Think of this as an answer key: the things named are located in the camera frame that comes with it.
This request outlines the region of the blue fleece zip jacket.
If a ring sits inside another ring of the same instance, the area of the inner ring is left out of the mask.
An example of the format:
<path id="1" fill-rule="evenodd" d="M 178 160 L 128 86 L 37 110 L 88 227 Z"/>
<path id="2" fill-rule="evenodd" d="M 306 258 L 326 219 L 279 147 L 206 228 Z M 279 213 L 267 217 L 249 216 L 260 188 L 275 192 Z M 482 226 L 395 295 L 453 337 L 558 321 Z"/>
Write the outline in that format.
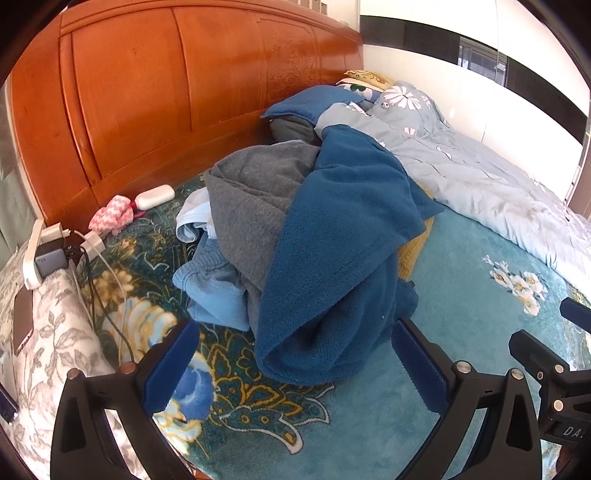
<path id="1" fill-rule="evenodd" d="M 322 136 L 263 288 L 254 355 L 264 375 L 300 386 L 355 375 L 394 320 L 414 314 L 388 207 L 408 179 L 372 137 L 346 125 Z"/>

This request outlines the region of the grey floral pillow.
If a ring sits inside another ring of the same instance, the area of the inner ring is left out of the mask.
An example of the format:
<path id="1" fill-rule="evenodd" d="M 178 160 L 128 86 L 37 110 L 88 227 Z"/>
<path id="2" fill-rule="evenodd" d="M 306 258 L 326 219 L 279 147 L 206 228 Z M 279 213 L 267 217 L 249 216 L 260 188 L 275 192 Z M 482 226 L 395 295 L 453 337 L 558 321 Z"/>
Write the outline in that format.
<path id="1" fill-rule="evenodd" d="M 50 452 L 67 372 L 110 374 L 147 351 L 140 326 L 152 304 L 132 296 L 130 275 L 116 269 L 90 281 L 82 268 L 49 275 L 33 292 L 34 329 L 18 354 L 13 350 L 14 299 L 24 286 L 25 252 L 1 271 L 1 381 L 12 390 L 18 412 L 2 422 L 9 440 L 39 479 L 50 476 Z"/>

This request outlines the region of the smartphone on pillow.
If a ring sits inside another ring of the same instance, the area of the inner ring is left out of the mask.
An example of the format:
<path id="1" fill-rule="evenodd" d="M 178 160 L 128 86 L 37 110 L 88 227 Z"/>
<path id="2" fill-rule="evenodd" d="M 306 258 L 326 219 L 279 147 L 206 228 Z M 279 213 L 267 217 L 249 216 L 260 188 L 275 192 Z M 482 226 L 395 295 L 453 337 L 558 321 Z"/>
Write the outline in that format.
<path id="1" fill-rule="evenodd" d="M 34 329 L 33 321 L 33 292 L 22 287 L 14 299 L 14 322 L 13 322 L 13 350 L 18 355 Z"/>

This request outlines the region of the teal floral bed blanket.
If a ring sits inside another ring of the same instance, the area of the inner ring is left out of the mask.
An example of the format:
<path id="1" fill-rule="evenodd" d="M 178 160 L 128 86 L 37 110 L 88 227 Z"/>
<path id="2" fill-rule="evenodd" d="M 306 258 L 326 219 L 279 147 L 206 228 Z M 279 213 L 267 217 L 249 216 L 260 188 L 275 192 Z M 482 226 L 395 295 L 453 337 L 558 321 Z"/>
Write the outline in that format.
<path id="1" fill-rule="evenodd" d="M 198 187 L 180 187 L 79 267 L 90 281 L 116 269 L 130 275 L 132 296 L 153 306 L 139 331 L 148 348 L 187 314 L 172 276 L 193 247 L 176 238 L 175 218 Z M 589 334 L 559 312 L 574 288 L 477 222 L 452 210 L 438 215 L 412 278 L 414 322 L 455 360 L 503 374 L 515 364 L 509 339 L 523 329 L 572 369 L 590 365 Z M 264 376 L 253 346 L 252 334 L 202 325 L 190 366 L 155 416 L 190 466 L 213 479 L 393 479 L 436 422 L 389 344 L 359 374 L 312 387 Z"/>

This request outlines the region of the white power strip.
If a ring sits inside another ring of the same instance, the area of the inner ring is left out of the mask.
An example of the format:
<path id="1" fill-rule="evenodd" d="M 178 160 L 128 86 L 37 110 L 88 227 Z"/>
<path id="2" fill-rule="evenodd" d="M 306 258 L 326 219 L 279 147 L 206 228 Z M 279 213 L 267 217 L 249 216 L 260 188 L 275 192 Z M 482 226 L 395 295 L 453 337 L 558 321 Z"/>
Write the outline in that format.
<path id="1" fill-rule="evenodd" d="M 34 222 L 22 264 L 24 286 L 28 290 L 39 288 L 44 280 L 40 277 L 35 265 L 37 252 L 62 249 L 65 253 L 65 240 L 70 233 L 69 229 L 62 228 L 60 222 L 49 227 L 45 226 L 42 219 Z"/>

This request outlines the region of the grey power bank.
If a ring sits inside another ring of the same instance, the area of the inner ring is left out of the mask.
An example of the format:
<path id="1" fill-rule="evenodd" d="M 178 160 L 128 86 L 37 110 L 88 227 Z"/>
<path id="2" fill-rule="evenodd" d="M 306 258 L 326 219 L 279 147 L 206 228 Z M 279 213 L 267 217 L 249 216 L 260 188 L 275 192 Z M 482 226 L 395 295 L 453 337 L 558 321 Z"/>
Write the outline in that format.
<path id="1" fill-rule="evenodd" d="M 40 277 L 45 279 L 57 270 L 66 269 L 68 267 L 68 260 L 62 249 L 37 252 L 35 265 Z"/>

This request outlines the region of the light blue pants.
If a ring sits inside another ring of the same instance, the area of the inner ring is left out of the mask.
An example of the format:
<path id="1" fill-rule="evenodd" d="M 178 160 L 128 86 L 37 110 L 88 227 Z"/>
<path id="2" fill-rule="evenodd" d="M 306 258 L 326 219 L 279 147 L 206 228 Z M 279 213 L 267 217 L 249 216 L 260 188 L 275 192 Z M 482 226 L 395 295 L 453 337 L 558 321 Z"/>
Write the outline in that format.
<path id="1" fill-rule="evenodd" d="M 195 246 L 193 256 L 172 277 L 173 285 L 187 295 L 190 317 L 200 323 L 249 331 L 246 290 L 238 270 L 221 253 L 205 187 L 185 199 L 176 216 L 176 237 Z"/>

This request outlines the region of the white charger plug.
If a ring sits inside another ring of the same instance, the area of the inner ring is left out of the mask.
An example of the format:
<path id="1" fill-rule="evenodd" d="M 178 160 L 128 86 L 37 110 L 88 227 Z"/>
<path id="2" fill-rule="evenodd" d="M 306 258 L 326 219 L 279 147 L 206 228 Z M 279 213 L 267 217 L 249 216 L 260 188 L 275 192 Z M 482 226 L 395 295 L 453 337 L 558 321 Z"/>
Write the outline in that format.
<path id="1" fill-rule="evenodd" d="M 90 260 L 96 258 L 105 251 L 105 245 L 101 237 L 94 231 L 83 235 L 81 247 L 86 251 Z"/>

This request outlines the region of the mustard knit sweater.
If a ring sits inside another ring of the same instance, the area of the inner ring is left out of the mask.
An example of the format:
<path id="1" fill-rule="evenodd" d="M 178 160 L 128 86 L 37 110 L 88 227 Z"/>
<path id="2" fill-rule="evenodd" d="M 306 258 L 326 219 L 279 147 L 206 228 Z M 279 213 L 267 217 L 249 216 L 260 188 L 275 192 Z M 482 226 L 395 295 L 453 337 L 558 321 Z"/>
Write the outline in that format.
<path id="1" fill-rule="evenodd" d="M 434 220 L 442 209 L 414 180 L 399 185 L 389 200 L 389 215 L 397 235 L 398 276 L 409 281 L 418 258 L 431 234 Z"/>

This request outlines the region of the pink white knit cloth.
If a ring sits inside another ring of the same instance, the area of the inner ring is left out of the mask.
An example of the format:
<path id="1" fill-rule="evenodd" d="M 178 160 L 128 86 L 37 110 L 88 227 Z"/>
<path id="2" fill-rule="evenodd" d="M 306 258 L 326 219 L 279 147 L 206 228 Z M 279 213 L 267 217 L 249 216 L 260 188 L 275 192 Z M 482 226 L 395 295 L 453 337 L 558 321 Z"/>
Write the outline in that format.
<path id="1" fill-rule="evenodd" d="M 134 203 L 127 197 L 115 195 L 90 219 L 88 229 L 97 234 L 118 235 L 134 218 Z"/>

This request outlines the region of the light blue floral duvet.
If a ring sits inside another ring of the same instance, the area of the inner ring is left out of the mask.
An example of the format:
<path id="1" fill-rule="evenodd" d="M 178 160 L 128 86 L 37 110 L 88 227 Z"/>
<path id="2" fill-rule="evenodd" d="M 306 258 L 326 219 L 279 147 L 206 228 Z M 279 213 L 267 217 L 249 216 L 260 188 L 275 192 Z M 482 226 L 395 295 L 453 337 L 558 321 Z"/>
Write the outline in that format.
<path id="1" fill-rule="evenodd" d="M 368 111 L 335 103 L 318 118 L 318 134 L 337 125 L 374 138 L 438 201 L 589 289 L 589 227 L 517 165 L 454 129 L 425 92 L 398 81 Z"/>

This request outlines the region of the white oval case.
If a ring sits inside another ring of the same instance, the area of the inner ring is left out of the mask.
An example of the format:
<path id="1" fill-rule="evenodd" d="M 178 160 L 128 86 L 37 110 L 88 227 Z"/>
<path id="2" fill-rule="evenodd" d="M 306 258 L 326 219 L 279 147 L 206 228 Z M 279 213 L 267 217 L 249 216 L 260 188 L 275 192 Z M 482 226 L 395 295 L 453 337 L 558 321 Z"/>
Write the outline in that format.
<path id="1" fill-rule="evenodd" d="M 134 207 L 136 211 L 147 211 L 172 200 L 174 197 L 174 189 L 170 185 L 164 184 L 139 193 L 134 199 Z"/>

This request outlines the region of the grey sweatshirt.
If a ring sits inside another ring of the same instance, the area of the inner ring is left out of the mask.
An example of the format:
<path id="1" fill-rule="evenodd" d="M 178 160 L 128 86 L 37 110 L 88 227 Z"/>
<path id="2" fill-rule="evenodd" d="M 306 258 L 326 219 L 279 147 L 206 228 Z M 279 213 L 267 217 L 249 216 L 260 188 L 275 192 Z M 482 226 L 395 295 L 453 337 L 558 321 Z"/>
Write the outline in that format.
<path id="1" fill-rule="evenodd" d="M 298 140 L 256 145 L 231 153 L 204 174 L 219 248 L 245 285 L 253 332 L 276 241 L 319 152 Z"/>

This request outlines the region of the white glossy wardrobe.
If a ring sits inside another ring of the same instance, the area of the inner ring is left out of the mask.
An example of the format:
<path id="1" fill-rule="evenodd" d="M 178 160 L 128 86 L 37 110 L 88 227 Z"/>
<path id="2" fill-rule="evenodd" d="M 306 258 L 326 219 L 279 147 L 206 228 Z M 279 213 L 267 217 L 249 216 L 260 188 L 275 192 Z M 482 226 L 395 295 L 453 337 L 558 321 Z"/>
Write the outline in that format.
<path id="1" fill-rule="evenodd" d="M 569 201 L 586 148 L 590 89 L 518 1 L 363 1 L 368 70 L 407 81 L 452 126 Z"/>

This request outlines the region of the orange wooden headboard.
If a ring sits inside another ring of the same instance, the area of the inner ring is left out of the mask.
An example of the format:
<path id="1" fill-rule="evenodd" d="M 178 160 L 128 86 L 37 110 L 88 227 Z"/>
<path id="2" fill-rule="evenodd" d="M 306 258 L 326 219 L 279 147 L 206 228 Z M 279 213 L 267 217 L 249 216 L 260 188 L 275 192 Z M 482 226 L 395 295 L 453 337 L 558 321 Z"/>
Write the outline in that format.
<path id="1" fill-rule="evenodd" d="M 362 64 L 358 32 L 287 1 L 88 1 L 10 74 L 18 153 L 43 219 L 82 230 L 269 140 L 268 107 Z"/>

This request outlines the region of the yellow floral pillow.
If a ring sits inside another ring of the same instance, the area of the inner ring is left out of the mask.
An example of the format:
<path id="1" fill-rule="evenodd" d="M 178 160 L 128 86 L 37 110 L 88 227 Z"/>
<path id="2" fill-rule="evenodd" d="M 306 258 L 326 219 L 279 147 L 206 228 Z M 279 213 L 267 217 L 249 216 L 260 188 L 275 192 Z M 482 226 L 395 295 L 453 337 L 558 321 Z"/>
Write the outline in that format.
<path id="1" fill-rule="evenodd" d="M 352 91 L 367 101 L 375 103 L 380 95 L 394 85 L 394 81 L 366 70 L 348 70 L 337 86 Z"/>

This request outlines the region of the blue pillow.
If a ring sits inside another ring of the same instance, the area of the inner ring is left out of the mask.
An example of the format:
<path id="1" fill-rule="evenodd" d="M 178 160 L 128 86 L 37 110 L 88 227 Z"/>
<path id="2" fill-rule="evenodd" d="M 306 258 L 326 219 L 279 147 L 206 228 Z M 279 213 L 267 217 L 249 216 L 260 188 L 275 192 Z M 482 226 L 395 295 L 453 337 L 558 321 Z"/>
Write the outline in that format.
<path id="1" fill-rule="evenodd" d="M 319 146 L 322 140 L 315 133 L 315 126 L 325 110 L 334 104 L 344 103 L 353 104 L 360 111 L 367 112 L 374 105 L 370 99 L 372 96 L 366 97 L 342 86 L 318 85 L 273 104 L 262 118 L 269 122 L 271 135 L 276 142 L 297 140 Z"/>

